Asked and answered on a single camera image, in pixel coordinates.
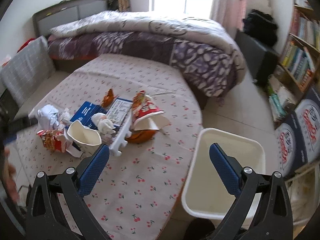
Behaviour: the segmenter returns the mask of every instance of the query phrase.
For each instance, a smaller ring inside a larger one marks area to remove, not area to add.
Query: gray cushion
[[[53,27],[74,22],[78,20],[78,9],[76,6],[62,10],[55,14],[49,15],[46,18],[38,21],[38,28],[40,35],[47,36],[50,34],[49,30]]]
[[[55,71],[47,50],[47,41],[40,36],[19,51],[0,72],[3,84],[19,107]]]
[[[98,0],[91,3],[78,5],[80,19],[103,12],[107,10],[107,1]]]

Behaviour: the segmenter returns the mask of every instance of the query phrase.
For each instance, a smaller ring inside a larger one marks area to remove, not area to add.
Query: cherry pattern
[[[100,104],[111,87],[115,95],[124,98],[133,98],[140,90],[150,95],[174,91],[154,96],[170,125],[146,143],[128,144],[120,157],[110,156],[93,191],[84,197],[110,238],[156,239],[185,183],[202,129],[198,103],[179,71],[145,59],[103,54],[69,75],[39,102],[35,111],[53,104],[60,111],[68,108],[74,114],[84,101]],[[83,153],[81,158],[74,158],[68,153],[46,150],[36,135],[38,130],[37,126],[30,127],[17,135],[18,154],[31,184],[40,171],[47,175],[63,173],[89,156]],[[63,194],[58,198],[71,229],[80,233]]]

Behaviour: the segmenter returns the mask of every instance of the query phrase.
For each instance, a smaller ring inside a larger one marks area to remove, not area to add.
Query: food wrapper
[[[131,109],[132,127],[135,131],[158,131],[169,124],[169,120],[163,115],[164,111],[156,106],[152,98],[144,90],[133,98]]]
[[[42,139],[43,146],[52,151],[64,153],[70,142],[59,130],[41,130],[37,135]]]
[[[115,99],[115,98],[116,97],[113,94],[113,90],[112,90],[112,88],[110,88],[108,93],[103,97],[101,106],[104,108],[108,107],[113,102],[113,99]]]

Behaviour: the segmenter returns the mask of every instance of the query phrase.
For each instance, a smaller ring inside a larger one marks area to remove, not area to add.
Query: white plastic bin
[[[214,128],[203,129],[196,143],[181,202],[191,216],[210,219],[214,224],[223,220],[235,197],[230,195],[209,158],[209,148],[218,143],[223,151],[243,166],[265,174],[265,152],[260,143]],[[261,194],[256,194],[244,226],[254,217]]]

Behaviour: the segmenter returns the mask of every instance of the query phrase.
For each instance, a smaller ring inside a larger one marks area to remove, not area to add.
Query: metal screw
[[[249,167],[245,167],[243,170],[244,170],[244,172],[247,173],[247,174],[251,174],[251,173],[252,173],[252,169],[249,168]]]
[[[44,172],[43,171],[38,172],[38,174],[37,174],[38,178],[42,178],[43,176],[44,176]]]
[[[279,171],[276,171],[276,172],[275,172],[275,176],[276,176],[277,178],[281,178],[281,173],[280,173]]]
[[[67,174],[72,174],[74,172],[75,172],[75,168],[72,168],[72,167],[67,168]]]

